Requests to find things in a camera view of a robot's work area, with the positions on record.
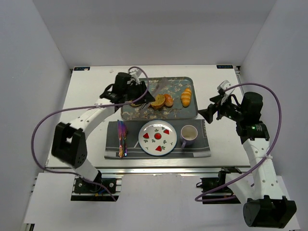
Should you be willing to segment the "silver metal tongs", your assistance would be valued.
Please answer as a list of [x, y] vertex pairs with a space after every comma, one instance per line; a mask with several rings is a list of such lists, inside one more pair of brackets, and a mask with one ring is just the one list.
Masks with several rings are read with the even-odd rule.
[[[165, 86], [168, 85], [168, 79], [166, 77], [162, 77], [159, 79], [158, 83], [157, 83], [157, 86], [155, 87], [155, 90], [151, 93], [151, 95], [153, 96], [154, 98], [154, 101], [155, 101], [155, 98], [156, 96], [159, 94], [160, 90], [163, 89]], [[144, 104], [142, 107], [141, 107], [141, 110], [140, 112], [141, 113], [144, 113], [145, 110], [151, 105], [151, 102], [147, 103], [147, 104]]]

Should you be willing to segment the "striped yellow croissant roll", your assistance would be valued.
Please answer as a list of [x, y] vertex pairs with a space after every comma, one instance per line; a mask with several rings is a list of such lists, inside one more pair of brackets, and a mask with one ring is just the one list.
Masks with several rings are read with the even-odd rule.
[[192, 91], [190, 88], [186, 88], [181, 94], [181, 102], [183, 107], [188, 107], [191, 102]]

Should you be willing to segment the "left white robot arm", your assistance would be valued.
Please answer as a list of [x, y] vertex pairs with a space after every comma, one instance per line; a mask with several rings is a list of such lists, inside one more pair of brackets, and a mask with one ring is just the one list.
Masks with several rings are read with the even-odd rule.
[[73, 169], [92, 190], [102, 188], [102, 174], [87, 159], [87, 137], [106, 118], [128, 103], [149, 103], [154, 100], [149, 85], [139, 79], [144, 71], [132, 67], [119, 72], [115, 82], [108, 85], [93, 107], [69, 123], [60, 122], [56, 128], [51, 154]]

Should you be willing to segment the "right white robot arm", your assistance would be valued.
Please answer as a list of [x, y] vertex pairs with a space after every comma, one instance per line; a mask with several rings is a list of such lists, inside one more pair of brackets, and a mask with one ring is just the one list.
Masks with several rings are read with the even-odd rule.
[[255, 92], [244, 94], [242, 102], [233, 103], [237, 98], [231, 94], [210, 98], [207, 109], [200, 110], [208, 123], [217, 119], [229, 118], [236, 123], [236, 132], [246, 151], [251, 166], [250, 171], [242, 173], [236, 168], [225, 168], [218, 173], [217, 185], [196, 201], [205, 202], [208, 193], [228, 187], [243, 206], [243, 217], [249, 227], [284, 228], [296, 213], [295, 201], [288, 200], [278, 183], [270, 155], [270, 137], [266, 125], [260, 120], [263, 97]]

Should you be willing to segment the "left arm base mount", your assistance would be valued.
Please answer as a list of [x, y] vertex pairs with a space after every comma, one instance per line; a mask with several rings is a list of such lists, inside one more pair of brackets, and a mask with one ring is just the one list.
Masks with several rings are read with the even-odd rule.
[[[115, 200], [118, 199], [121, 192], [121, 177], [113, 177], [111, 175], [103, 176], [101, 184], [110, 191]], [[77, 177], [74, 179], [71, 201], [114, 202], [113, 198], [105, 188], [98, 185], [89, 184]]]

